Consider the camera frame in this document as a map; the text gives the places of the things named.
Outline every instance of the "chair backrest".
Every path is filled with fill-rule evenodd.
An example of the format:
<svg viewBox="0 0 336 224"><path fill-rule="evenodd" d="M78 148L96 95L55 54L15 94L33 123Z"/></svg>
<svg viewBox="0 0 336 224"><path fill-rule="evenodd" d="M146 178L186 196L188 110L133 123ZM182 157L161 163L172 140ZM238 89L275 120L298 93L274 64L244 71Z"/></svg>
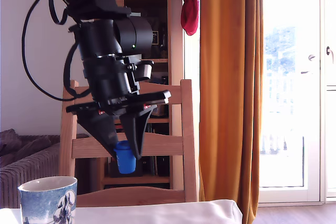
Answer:
<svg viewBox="0 0 336 224"><path fill-rule="evenodd" d="M71 81L71 87L81 93L87 87L79 87ZM180 104L182 112L182 136L167 136L145 133L143 156L183 156L183 190L160 189L154 187L123 187L96 191L77 197L79 207L133 206L197 201L196 166L193 129L191 80L181 80L180 86L140 83L141 93L169 90L169 104ZM71 98L64 89L63 98ZM75 175L76 158L110 157L110 154L93 137L76 139L77 116L66 112L73 104L92 101L91 95L62 104L60 138L60 176ZM118 139L126 140L124 133Z"/></svg>

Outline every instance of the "orange curtain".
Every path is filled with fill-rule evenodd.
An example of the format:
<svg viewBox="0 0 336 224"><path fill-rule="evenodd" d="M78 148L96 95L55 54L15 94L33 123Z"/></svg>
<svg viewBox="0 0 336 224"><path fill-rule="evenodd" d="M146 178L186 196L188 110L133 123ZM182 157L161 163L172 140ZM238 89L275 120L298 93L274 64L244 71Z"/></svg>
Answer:
<svg viewBox="0 0 336 224"><path fill-rule="evenodd" d="M200 166L205 200L252 223L259 195L262 0L201 0Z"/></svg>

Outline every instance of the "gray cushion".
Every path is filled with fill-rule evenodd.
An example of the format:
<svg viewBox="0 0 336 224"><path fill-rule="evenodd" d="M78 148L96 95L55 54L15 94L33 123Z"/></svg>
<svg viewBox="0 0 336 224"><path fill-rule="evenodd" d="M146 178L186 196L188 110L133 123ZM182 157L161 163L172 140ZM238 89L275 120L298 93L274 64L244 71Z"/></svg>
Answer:
<svg viewBox="0 0 336 224"><path fill-rule="evenodd" d="M13 153L9 153L0 157L0 168L5 167L6 165L10 165L14 162L15 155Z"/></svg>
<svg viewBox="0 0 336 224"><path fill-rule="evenodd" d="M13 129L0 133L0 157L21 148L22 142Z"/></svg>
<svg viewBox="0 0 336 224"><path fill-rule="evenodd" d="M34 141L23 146L15 155L15 161L28 157L51 146L47 136L41 136Z"/></svg>

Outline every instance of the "white tablecloth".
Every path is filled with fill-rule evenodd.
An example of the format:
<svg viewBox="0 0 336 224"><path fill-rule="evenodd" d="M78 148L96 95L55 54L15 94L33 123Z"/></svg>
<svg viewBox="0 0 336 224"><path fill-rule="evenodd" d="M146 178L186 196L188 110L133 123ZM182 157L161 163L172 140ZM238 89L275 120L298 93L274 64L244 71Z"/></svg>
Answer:
<svg viewBox="0 0 336 224"><path fill-rule="evenodd" d="M75 223L111 224L236 224L242 213L232 200L179 204L76 208ZM20 209L0 209L1 224L21 224Z"/></svg>

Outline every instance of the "glass door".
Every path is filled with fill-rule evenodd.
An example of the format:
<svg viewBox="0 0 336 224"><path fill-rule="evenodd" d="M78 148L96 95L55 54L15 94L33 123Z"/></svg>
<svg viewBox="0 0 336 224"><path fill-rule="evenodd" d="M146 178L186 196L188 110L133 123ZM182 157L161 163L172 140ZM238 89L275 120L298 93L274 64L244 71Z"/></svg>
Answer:
<svg viewBox="0 0 336 224"><path fill-rule="evenodd" d="M259 202L319 201L320 0L263 0Z"/></svg>

